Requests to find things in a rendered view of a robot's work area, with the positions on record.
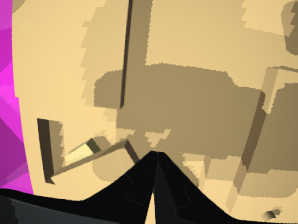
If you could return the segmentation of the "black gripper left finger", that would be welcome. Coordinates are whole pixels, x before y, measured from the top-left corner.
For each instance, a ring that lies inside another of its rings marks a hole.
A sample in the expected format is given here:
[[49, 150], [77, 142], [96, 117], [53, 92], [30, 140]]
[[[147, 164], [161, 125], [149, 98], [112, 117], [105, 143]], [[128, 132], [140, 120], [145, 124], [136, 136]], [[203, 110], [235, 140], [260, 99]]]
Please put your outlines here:
[[120, 179], [85, 200], [0, 189], [0, 224], [145, 224], [158, 153], [150, 151]]

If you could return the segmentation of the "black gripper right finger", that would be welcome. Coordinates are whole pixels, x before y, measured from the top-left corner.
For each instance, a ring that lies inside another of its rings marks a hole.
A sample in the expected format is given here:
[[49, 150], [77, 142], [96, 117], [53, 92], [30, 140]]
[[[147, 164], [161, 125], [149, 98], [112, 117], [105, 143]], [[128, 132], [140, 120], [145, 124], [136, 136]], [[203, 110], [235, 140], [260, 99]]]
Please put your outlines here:
[[227, 216], [164, 152], [158, 152], [154, 209], [156, 224], [278, 224]]

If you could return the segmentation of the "pale yellow block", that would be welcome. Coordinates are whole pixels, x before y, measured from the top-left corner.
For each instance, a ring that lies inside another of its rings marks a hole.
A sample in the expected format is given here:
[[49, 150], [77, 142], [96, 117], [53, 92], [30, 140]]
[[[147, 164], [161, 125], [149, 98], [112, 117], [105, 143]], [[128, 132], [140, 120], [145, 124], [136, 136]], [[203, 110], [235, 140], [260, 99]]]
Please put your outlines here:
[[101, 151], [100, 147], [96, 144], [96, 141], [93, 139], [89, 139], [88, 141], [82, 141], [78, 147], [73, 148], [71, 152], [68, 153], [67, 156], [64, 156], [65, 159], [69, 161], [69, 164], [72, 164], [73, 161], [80, 161], [84, 159], [86, 156], [93, 155], [93, 153], [96, 153], [98, 151]]

